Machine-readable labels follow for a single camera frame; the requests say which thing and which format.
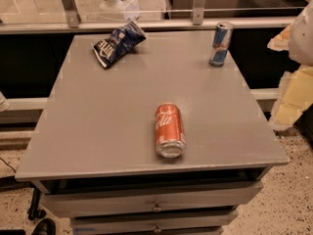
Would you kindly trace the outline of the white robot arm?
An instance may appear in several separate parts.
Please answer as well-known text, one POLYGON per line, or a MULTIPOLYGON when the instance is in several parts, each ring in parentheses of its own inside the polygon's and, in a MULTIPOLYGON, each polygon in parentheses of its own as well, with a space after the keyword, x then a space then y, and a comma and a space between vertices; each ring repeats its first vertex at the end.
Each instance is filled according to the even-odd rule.
POLYGON ((271 127, 284 131, 313 105, 313 1, 292 24, 272 38, 267 47, 274 51, 288 51, 290 59, 300 64, 297 71, 284 72, 278 99, 271 111, 271 127))

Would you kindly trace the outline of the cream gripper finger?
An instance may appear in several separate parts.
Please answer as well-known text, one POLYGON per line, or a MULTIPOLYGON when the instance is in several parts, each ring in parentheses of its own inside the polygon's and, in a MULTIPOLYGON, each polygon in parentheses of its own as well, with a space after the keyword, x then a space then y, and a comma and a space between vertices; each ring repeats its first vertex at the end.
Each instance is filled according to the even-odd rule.
POLYGON ((276 35, 268 42, 267 47, 274 51, 288 51, 290 35, 291 25, 288 25, 278 35, 276 35))
POLYGON ((285 71, 278 88, 269 124, 274 130, 292 127, 313 105, 313 68, 301 65, 295 72, 285 71))

